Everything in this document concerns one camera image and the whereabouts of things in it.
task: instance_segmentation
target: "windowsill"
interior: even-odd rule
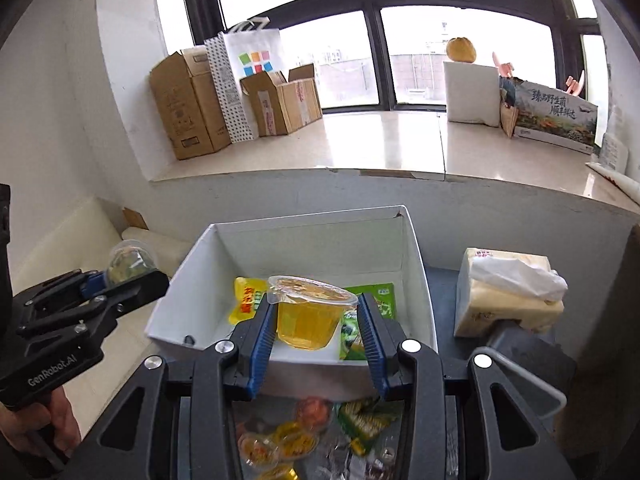
[[[589,155],[499,128],[447,123],[434,112],[328,114],[281,137],[232,144],[174,162],[155,181],[284,170],[356,170],[362,175],[503,180],[584,196],[640,213],[640,206],[585,162]]]

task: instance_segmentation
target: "brown package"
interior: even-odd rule
[[[313,64],[289,71],[258,72],[240,80],[261,137],[287,135],[322,117]]]
[[[149,83],[178,159],[231,144],[204,46],[171,54],[151,71]]]

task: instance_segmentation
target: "colorful squares logo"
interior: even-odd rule
[[[271,65],[271,54],[268,50],[261,50],[260,52],[243,52],[238,56],[240,62],[245,65],[244,74],[249,76],[257,74],[258,72],[271,72],[273,66]]]

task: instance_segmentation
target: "tissue pack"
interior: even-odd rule
[[[546,256],[468,248],[458,277],[454,335],[485,336],[501,319],[546,332],[564,310],[565,290]]]

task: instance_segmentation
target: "human hand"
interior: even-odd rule
[[[36,402],[19,412],[10,412],[0,404],[0,431],[17,451],[42,456],[29,439],[28,432],[41,430],[49,424],[56,430],[54,445],[65,455],[71,456],[80,444],[80,429],[62,386],[51,393],[51,402],[47,407]]]

